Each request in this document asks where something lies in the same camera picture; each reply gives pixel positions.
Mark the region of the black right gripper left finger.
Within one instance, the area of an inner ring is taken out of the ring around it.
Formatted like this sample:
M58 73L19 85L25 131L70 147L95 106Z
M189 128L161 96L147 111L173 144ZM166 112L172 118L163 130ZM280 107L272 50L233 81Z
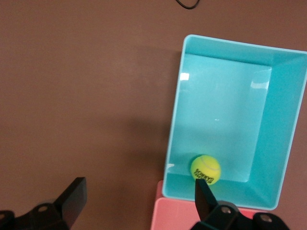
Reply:
M0 230L71 230L86 204L86 178L77 177L53 202L42 203L19 217L0 210Z

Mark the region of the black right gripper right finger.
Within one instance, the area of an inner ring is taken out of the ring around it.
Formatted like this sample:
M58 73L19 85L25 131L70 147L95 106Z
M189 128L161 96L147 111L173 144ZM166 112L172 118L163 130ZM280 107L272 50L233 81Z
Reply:
M195 182L195 206L200 221L191 230L289 230L285 222L272 213L257 212L248 218L234 204L217 201L203 179Z

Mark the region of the yellow tennis ball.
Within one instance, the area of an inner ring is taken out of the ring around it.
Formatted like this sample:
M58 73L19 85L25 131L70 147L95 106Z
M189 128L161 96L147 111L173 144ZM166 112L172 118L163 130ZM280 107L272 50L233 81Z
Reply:
M190 166L193 179L203 179L208 185L215 184L221 177L221 166L218 160L209 155L195 158Z

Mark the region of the pink plastic bin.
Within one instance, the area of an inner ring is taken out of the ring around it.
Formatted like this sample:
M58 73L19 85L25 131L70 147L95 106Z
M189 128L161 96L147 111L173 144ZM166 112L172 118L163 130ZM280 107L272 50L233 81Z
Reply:
M259 213L261 223L273 223L264 196L247 183L219 181L210 186L217 200L238 206L248 219ZM200 220L195 205L195 181L160 181L157 185L151 230L187 230Z

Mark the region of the blue plastic bin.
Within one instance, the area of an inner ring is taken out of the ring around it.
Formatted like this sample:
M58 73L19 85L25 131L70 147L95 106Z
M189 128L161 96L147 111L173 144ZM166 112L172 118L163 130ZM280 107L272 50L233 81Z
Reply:
M183 42L163 195L194 200L192 161L215 157L218 200L278 206L307 82L307 51L200 35Z

